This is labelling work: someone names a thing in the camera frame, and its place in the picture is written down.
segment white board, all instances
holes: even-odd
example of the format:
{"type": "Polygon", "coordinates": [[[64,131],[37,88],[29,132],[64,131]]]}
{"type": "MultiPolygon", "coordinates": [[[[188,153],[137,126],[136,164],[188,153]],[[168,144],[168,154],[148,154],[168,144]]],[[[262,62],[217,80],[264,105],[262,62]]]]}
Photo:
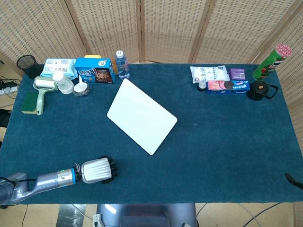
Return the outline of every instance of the white board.
{"type": "Polygon", "coordinates": [[[178,121],[128,79],[122,81],[107,117],[150,155],[178,121]]]}

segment oreo box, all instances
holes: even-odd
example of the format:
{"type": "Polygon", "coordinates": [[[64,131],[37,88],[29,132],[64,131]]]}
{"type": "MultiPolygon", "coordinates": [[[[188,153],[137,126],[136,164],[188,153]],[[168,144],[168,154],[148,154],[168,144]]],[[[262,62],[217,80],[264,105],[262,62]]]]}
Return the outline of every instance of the oreo box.
{"type": "Polygon", "coordinates": [[[247,80],[210,80],[207,82],[207,94],[245,94],[250,90],[247,80]]]}
{"type": "Polygon", "coordinates": [[[77,58],[75,69],[87,83],[113,84],[115,82],[110,58],[77,58]]]}

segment white jar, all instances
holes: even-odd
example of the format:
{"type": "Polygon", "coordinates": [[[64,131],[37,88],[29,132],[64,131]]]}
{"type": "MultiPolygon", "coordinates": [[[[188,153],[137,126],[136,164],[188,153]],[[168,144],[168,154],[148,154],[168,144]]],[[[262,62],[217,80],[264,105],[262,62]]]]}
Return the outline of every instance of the white jar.
{"type": "Polygon", "coordinates": [[[58,85],[59,90],[67,95],[70,94],[74,88],[73,82],[68,79],[63,72],[56,71],[53,73],[53,80],[58,85]]]}

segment bottle cap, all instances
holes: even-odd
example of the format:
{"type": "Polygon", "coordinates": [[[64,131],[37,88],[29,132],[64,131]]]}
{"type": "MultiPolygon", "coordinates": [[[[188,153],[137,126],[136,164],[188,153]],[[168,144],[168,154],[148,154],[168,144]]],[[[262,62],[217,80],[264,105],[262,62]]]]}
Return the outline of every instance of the bottle cap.
{"type": "Polygon", "coordinates": [[[54,81],[60,81],[62,80],[64,77],[64,73],[63,72],[60,72],[60,71],[56,71],[53,73],[53,80],[54,81]]]}
{"type": "Polygon", "coordinates": [[[201,81],[199,84],[198,84],[198,90],[199,91],[204,91],[206,88],[206,83],[201,81]]]}
{"type": "Polygon", "coordinates": [[[124,57],[123,51],[117,51],[116,56],[117,58],[123,58],[124,57]]]}

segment woven panel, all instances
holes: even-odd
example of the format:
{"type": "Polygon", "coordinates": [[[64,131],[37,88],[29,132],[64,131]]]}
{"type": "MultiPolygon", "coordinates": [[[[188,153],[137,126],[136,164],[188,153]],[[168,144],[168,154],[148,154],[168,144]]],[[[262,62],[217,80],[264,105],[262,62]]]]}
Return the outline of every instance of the woven panel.
{"type": "Polygon", "coordinates": [[[289,111],[292,118],[294,131],[296,133],[301,152],[303,153],[303,107],[298,111],[289,111]]]}
{"type": "Polygon", "coordinates": [[[206,0],[144,0],[146,59],[188,62],[206,0]]]}
{"type": "Polygon", "coordinates": [[[291,104],[303,97],[303,11],[301,11],[289,26],[282,32],[274,44],[260,58],[261,63],[279,43],[289,45],[293,53],[276,71],[278,73],[285,100],[291,104]]]}
{"type": "Polygon", "coordinates": [[[0,49],[13,63],[23,54],[33,55],[38,63],[83,55],[58,0],[2,1],[0,49]]]}
{"type": "Polygon", "coordinates": [[[294,0],[217,0],[197,63],[246,63],[294,0]]]}
{"type": "Polygon", "coordinates": [[[71,4],[92,54],[113,58],[123,50],[129,62],[139,60],[135,0],[72,0],[71,4]]]}

